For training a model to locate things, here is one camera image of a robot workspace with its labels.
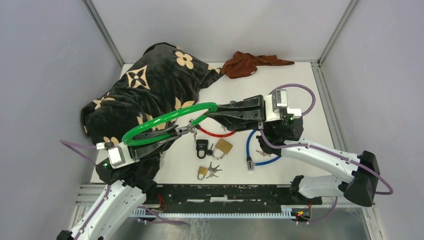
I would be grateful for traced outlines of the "green cable lock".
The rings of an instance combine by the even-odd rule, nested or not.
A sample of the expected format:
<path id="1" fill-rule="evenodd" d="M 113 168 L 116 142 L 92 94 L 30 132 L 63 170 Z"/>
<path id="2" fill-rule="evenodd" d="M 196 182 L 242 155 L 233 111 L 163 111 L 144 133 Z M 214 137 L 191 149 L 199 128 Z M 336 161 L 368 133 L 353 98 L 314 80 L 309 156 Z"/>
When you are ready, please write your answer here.
<path id="1" fill-rule="evenodd" d="M 208 111 L 205 112 L 203 115 L 199 116 L 198 118 L 196 118 L 192 122 L 193 125 L 197 125 L 203 120 L 205 120 L 207 118 L 206 113 L 216 112 L 218 110 L 218 105 L 214 102 L 205 102 L 205 103 L 195 104 L 192 106 L 188 106 L 185 108 L 181 108 L 181 109 L 166 113 L 164 115 L 153 118 L 145 123 L 142 123 L 132 128 L 131 130 L 129 130 L 123 135 L 121 140 L 127 146 L 143 146 L 143 145 L 152 144 L 152 143 L 156 143 L 156 142 L 168 139 L 171 137 L 170 133 L 166 133 L 163 136 L 148 137 L 147 139 L 140 139 L 140 140 L 135 140 L 133 138 L 136 135 L 139 135 L 147 130 L 151 130 L 153 127 L 157 127 L 163 123 L 166 124 L 167 122 L 170 122 L 171 120 L 175 120 L 179 117 L 182 117 L 191 113 L 195 113 L 198 111 L 202 111 L 202 110 L 208 110 Z"/>

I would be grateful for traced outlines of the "green cable lock keys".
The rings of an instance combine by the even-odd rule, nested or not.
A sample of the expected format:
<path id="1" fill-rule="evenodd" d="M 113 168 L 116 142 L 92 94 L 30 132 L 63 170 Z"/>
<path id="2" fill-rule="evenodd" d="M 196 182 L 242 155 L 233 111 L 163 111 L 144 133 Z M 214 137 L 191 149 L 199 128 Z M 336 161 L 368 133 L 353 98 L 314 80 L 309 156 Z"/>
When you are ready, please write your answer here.
<path id="1" fill-rule="evenodd" d="M 187 128 L 187 130 L 193 135 L 193 139 L 194 139 L 194 142 L 197 140 L 197 128 L 196 128 L 196 126 L 195 125 L 193 125 L 192 123 L 189 123 L 187 126 L 186 126 L 186 128 Z"/>

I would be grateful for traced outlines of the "red cable lock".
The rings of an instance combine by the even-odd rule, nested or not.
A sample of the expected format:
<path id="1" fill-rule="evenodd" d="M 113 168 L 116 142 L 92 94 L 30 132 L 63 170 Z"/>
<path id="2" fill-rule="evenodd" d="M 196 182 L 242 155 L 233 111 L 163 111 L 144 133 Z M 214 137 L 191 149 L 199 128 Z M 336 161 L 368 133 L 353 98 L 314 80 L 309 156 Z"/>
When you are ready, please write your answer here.
<path id="1" fill-rule="evenodd" d="M 199 124 L 194 126 L 197 130 L 201 131 L 202 133 L 214 137 L 214 138 L 227 138 L 233 136 L 236 132 L 235 131 L 229 131 L 226 133 L 216 133 L 209 130 L 206 130 L 205 128 L 201 127 Z"/>

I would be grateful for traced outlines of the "blue cable lock keys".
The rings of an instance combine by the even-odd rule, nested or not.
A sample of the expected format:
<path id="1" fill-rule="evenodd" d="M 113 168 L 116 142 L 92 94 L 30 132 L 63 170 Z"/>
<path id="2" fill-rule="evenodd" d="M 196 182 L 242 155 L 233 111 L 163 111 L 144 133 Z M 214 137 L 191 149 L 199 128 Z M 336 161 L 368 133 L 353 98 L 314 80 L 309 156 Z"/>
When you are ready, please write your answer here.
<path id="1" fill-rule="evenodd" d="M 272 156 L 271 154 L 266 153 L 266 152 L 261 151 L 261 150 L 256 150 L 256 152 L 259 153 L 263 157 L 266 157 L 266 156 L 271 157 Z"/>

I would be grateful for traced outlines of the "black padlock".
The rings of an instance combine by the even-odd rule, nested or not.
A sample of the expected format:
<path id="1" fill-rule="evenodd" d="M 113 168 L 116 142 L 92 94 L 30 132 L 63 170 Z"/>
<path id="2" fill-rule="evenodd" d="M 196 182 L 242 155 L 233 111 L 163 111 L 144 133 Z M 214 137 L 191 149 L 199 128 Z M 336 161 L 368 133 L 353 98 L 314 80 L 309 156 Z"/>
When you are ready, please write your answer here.
<path id="1" fill-rule="evenodd" d="M 204 159 L 207 155 L 209 141 L 207 139 L 197 139 L 195 141 L 196 156 L 198 159 Z"/>

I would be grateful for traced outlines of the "small brass padlock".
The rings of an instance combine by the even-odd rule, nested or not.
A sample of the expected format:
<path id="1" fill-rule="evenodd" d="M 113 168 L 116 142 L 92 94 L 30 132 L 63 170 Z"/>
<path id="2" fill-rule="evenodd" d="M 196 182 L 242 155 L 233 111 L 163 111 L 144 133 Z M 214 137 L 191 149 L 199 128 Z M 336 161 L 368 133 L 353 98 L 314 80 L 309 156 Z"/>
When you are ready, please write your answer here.
<path id="1" fill-rule="evenodd" d="M 205 177 L 206 177 L 207 174 L 208 174 L 208 168 L 207 167 L 204 167 L 204 166 L 200 166 L 198 168 L 198 171 L 197 171 L 197 179 L 199 181 L 202 181 L 202 180 L 205 179 Z"/>

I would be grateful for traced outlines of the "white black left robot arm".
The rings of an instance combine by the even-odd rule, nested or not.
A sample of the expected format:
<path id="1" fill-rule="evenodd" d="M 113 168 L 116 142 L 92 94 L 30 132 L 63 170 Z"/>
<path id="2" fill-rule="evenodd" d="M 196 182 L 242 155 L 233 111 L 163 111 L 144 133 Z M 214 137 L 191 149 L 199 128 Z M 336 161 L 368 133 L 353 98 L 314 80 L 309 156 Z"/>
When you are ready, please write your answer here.
<path id="1" fill-rule="evenodd" d="M 158 131 L 127 132 L 122 142 L 101 142 L 97 150 L 107 157 L 95 171 L 106 186 L 92 207 L 70 230 L 62 230 L 58 240 L 107 240 L 138 206 L 157 198 L 154 177 L 163 152 L 189 128 L 174 125 Z"/>

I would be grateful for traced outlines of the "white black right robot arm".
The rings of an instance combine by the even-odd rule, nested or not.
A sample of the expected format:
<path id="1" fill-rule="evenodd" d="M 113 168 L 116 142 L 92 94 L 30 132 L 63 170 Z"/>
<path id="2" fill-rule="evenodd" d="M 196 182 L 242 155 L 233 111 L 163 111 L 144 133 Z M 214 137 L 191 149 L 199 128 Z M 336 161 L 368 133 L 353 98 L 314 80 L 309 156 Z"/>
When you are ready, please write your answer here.
<path id="1" fill-rule="evenodd" d="M 259 145 L 267 154 L 300 160 L 329 173 L 296 176 L 288 191 L 293 203 L 302 204 L 317 197 L 344 197 L 362 207 L 373 205 L 380 176 L 375 154 L 366 150 L 349 153 L 303 138 L 302 111 L 289 107 L 285 93 L 221 104 L 215 112 L 205 115 L 230 131 L 259 131 Z"/>

